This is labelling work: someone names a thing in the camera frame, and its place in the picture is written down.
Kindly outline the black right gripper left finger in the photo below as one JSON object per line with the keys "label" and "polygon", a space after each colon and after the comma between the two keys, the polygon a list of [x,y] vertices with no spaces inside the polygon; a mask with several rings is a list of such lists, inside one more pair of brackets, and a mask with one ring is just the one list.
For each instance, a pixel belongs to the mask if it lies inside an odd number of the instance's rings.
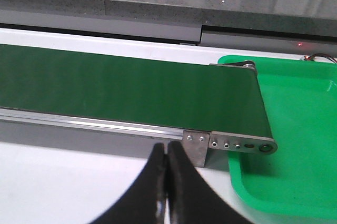
{"label": "black right gripper left finger", "polygon": [[165,175],[164,145],[158,143],[128,190],[92,223],[164,223]]}

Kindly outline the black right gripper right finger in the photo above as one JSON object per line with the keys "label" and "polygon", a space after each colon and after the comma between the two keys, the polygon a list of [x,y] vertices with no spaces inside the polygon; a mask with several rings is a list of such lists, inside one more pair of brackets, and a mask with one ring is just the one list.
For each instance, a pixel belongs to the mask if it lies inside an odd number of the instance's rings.
{"label": "black right gripper right finger", "polygon": [[207,184],[182,144],[168,144],[168,201],[170,223],[250,223]]}

